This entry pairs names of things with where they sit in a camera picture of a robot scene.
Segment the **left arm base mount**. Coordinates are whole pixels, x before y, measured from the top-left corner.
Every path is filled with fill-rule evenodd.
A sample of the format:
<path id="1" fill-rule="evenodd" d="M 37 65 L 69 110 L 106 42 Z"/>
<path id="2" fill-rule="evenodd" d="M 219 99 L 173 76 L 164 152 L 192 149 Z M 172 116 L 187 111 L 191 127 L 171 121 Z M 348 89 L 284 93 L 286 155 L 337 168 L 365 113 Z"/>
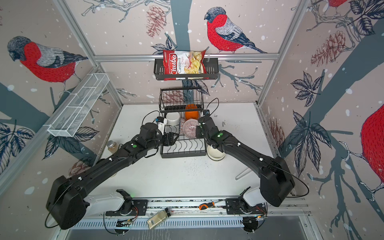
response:
<path id="1" fill-rule="evenodd" d="M 132 216 L 140 217 L 145 216 L 148 208 L 148 200 L 145 199 L 134 199 L 129 193 L 125 190 L 118 189 L 116 190 L 116 196 L 118 199 L 122 199 L 123 202 L 118 205 L 114 211 L 107 211 L 105 215 L 107 217 L 123 217 L 123 216 Z"/>

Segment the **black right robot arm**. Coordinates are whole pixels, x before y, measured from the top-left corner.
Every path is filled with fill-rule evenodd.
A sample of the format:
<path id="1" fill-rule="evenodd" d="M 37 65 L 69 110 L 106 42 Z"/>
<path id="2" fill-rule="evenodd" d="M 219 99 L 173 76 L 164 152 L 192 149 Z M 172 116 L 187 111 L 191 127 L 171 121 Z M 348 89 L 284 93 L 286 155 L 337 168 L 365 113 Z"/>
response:
<path id="1" fill-rule="evenodd" d="M 196 134 L 214 149 L 234 157 L 256 173 L 260 178 L 260 191 L 264 200 L 279 207 L 295 187 L 286 161 L 281 157 L 263 155 L 240 142 L 231 133 L 220 131 L 210 116 L 203 116 L 198 122 Z"/>

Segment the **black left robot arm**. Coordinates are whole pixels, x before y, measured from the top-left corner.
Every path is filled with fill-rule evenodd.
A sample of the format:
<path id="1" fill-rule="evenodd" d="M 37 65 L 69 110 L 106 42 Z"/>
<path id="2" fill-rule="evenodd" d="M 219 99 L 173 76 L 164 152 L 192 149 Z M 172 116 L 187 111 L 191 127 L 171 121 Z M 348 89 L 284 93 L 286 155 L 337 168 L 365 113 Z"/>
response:
<path id="1" fill-rule="evenodd" d="M 46 204 L 49 215 L 62 230 L 73 227 L 86 215 L 86 210 L 91 205 L 85 201 L 90 192 L 141 158 L 150 158 L 147 155 L 150 150 L 173 146 L 178 138 L 178 133 L 162 133 L 155 123 L 142 125 L 140 133 L 110 157 L 100 160 L 98 164 L 78 175 L 70 178 L 60 176 L 54 180 Z"/>

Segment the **white ceramic bowl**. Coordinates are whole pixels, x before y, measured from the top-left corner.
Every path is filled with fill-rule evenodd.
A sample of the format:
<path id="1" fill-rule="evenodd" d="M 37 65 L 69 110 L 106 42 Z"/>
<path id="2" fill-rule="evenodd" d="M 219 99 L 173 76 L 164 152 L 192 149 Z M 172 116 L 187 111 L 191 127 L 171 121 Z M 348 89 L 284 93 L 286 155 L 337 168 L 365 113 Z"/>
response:
<path id="1" fill-rule="evenodd" d="M 180 123 L 181 115 L 178 112 L 167 113 L 166 120 L 169 126 L 177 126 Z"/>

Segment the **orange glass bowl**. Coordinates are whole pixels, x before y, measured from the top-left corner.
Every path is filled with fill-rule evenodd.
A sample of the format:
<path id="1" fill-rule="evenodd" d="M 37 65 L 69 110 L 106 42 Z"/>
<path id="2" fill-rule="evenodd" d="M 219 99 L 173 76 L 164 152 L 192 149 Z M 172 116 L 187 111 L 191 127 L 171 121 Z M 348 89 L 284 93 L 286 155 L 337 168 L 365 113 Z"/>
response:
<path id="1" fill-rule="evenodd" d="M 186 120 L 190 120 L 190 119 L 195 119 L 195 120 L 198 120 L 199 119 L 199 111 L 197 111 L 198 109 L 198 106 L 195 105 L 195 104 L 189 104 L 186 106 L 186 112 L 185 112 L 185 119 Z"/>

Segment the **striped patterned bowl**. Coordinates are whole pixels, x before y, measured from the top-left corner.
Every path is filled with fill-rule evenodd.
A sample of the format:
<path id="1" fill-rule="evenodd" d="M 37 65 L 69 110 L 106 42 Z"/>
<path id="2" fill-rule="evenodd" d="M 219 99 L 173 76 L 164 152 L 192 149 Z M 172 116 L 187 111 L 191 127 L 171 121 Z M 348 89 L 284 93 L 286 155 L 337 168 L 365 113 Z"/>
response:
<path id="1" fill-rule="evenodd" d="M 195 119 L 189 119 L 185 121 L 183 125 L 183 134 L 189 139 L 196 138 L 196 127 L 198 125 L 199 125 L 199 122 L 198 120 L 195 120 Z"/>

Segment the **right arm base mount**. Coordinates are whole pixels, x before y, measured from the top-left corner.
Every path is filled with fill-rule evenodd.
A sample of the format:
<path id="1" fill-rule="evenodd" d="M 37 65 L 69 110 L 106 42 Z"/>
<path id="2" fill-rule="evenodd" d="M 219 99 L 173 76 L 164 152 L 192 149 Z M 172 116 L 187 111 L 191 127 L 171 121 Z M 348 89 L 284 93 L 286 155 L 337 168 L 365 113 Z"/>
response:
<path id="1" fill-rule="evenodd" d="M 251 187 L 246 188 L 237 199 L 225 199 L 225 206 L 228 215 L 257 215 L 251 217 L 243 217 L 241 223 L 243 224 L 243 230 L 247 233 L 255 233 L 265 222 L 265 218 L 268 216 L 268 205 L 266 203 L 249 205 L 246 202 L 245 194 Z"/>

